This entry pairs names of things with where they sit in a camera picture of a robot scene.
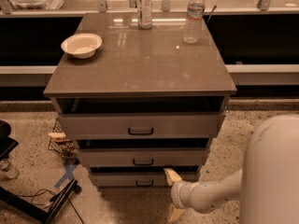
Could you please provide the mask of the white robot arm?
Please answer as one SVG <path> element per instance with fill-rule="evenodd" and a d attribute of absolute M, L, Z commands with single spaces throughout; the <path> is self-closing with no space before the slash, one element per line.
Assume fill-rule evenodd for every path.
<path fill-rule="evenodd" d="M 206 214 L 239 200 L 239 224 L 299 224 L 299 115 L 260 124 L 243 167 L 222 180 L 187 182 L 171 168 L 164 172 L 171 187 L 171 222 L 188 208 Z"/>

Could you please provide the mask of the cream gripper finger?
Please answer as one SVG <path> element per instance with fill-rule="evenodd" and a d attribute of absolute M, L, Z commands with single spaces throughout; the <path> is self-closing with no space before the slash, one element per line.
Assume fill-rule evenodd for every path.
<path fill-rule="evenodd" d="M 184 213 L 183 209 L 176 208 L 172 203 L 169 206 L 169 215 L 168 221 L 174 222 L 180 218 L 180 216 Z"/>
<path fill-rule="evenodd" d="M 164 173 L 169 186 L 173 186 L 176 182 L 182 180 L 181 176 L 172 168 L 164 168 Z"/>

